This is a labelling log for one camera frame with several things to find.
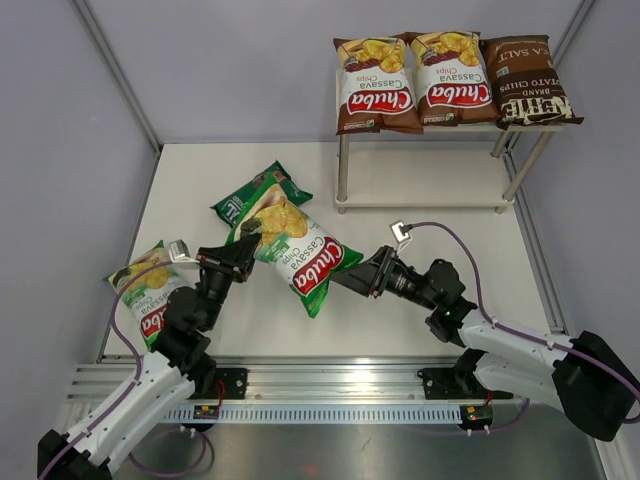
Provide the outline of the dark green Real chips bag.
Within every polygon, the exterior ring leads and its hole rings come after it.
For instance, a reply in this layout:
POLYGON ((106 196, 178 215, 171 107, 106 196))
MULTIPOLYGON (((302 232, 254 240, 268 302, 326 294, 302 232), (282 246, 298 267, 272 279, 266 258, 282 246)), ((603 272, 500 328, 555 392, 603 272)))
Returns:
POLYGON ((210 209, 212 209, 229 227, 234 227, 239 220, 242 208, 256 193, 268 174, 272 174, 274 176, 288 199, 296 206, 303 205, 314 198, 312 193, 301 189, 294 182, 284 166, 276 160, 264 170, 256 174, 251 181, 210 206, 210 209))

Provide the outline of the green chuba bag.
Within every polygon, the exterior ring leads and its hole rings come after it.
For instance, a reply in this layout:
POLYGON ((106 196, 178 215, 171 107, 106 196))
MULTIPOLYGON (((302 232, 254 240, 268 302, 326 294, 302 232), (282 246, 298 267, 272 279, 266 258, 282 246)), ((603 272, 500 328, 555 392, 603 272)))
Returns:
POLYGON ((275 267, 311 318, 324 304, 331 276, 364 259, 294 205, 273 173, 244 204, 227 241, 251 234, 260 236, 254 258, 275 267))
POLYGON ((120 300, 133 314, 147 348, 164 327, 163 315, 169 295, 174 290, 185 287, 187 282, 174 267, 162 266, 140 276, 127 289, 123 287, 143 270, 169 260, 164 241, 159 240, 153 248, 127 266, 103 278, 117 294, 123 291, 120 300))

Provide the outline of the brown Chuba bag front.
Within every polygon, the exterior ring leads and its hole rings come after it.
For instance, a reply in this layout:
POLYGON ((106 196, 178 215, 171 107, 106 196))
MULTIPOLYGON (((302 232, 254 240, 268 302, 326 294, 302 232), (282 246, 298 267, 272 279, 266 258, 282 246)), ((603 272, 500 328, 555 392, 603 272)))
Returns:
POLYGON ((405 33, 333 40, 341 64, 338 135, 423 132, 405 68, 407 40, 405 33))

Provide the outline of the brown chuba bag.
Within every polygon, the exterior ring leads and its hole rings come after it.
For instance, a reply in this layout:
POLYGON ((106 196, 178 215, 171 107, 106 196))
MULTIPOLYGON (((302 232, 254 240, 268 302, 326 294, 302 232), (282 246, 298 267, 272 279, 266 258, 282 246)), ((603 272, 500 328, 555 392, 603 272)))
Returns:
POLYGON ((475 31, 409 32, 418 114, 427 126, 495 123, 500 117, 475 31))
POLYGON ((405 68, 407 40, 405 33, 333 40, 341 64, 338 135, 423 132, 405 68))

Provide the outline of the brown Chuba bag back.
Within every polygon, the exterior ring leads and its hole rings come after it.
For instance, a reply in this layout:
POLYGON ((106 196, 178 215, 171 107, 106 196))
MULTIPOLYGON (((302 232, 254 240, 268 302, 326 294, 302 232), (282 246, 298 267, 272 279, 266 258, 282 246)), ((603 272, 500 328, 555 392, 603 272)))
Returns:
POLYGON ((418 114, 427 126, 495 123, 500 117, 475 31, 409 32, 418 114))

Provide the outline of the brown Kettle chips bag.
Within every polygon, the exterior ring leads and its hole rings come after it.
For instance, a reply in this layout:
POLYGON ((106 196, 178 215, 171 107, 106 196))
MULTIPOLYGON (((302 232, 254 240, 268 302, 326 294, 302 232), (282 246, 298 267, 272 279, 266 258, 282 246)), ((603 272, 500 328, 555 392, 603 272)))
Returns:
POLYGON ((480 41, 498 126, 580 124, 554 66, 546 35, 504 36, 480 41))

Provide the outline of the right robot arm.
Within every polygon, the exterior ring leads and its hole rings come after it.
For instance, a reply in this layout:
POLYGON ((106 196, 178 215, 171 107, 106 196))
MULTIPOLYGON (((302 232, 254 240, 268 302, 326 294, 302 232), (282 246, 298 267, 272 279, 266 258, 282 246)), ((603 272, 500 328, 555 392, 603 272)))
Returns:
POLYGON ((464 298, 457 270, 443 259, 419 274, 385 246, 331 279, 364 297, 391 293, 428 309, 431 333, 465 350, 453 374, 463 395, 485 389, 544 403, 605 442, 629 422, 639 400, 638 380, 599 335, 542 333, 494 319, 464 298))

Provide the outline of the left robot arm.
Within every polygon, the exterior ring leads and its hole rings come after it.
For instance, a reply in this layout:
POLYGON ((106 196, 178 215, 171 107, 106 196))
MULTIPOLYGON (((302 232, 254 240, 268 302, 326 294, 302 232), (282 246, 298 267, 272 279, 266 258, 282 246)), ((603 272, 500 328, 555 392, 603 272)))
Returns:
POLYGON ((216 385, 216 362, 207 354, 213 329, 233 283, 252 272, 261 236, 188 254, 181 241, 170 259, 199 268, 195 286, 170 293, 164 326, 133 372, 92 412, 64 433, 47 432, 37 446, 40 479, 109 479, 136 446, 175 407, 208 396, 216 385))

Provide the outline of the white two-tier shelf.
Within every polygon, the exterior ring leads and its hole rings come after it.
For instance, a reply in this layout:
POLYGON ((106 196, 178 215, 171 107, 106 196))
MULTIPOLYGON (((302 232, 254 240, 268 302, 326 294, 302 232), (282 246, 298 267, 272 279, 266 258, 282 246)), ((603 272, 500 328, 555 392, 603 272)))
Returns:
POLYGON ((338 137, 335 205, 504 212, 562 124, 428 126, 421 141, 338 137))

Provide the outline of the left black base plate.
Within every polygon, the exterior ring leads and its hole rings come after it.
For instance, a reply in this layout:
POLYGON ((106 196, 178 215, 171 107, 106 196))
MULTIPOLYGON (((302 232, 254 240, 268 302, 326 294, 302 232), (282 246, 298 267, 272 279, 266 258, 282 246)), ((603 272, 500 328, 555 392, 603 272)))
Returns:
POLYGON ((218 368, 212 386, 201 393, 195 393, 192 399, 217 401, 219 395, 222 400, 244 400, 248 386, 249 370, 246 368, 218 368))

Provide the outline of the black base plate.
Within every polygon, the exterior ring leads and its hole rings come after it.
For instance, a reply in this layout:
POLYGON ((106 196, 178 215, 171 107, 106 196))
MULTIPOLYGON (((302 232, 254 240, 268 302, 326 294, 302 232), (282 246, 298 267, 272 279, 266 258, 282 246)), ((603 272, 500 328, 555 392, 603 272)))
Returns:
POLYGON ((222 400, 244 400, 248 386, 249 370, 246 368, 218 368, 212 386, 201 393, 195 393, 192 399, 217 401, 219 395, 222 400))
POLYGON ((454 367, 427 367, 417 371, 427 400, 508 400, 512 393, 489 392, 472 373, 454 367))

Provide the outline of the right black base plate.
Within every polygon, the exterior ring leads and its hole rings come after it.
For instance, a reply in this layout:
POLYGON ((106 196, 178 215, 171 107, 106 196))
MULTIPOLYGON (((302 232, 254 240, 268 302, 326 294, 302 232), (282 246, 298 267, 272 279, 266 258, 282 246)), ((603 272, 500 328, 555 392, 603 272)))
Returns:
POLYGON ((417 371, 427 400, 508 400, 512 393, 489 392, 472 373, 454 367, 427 367, 417 371))

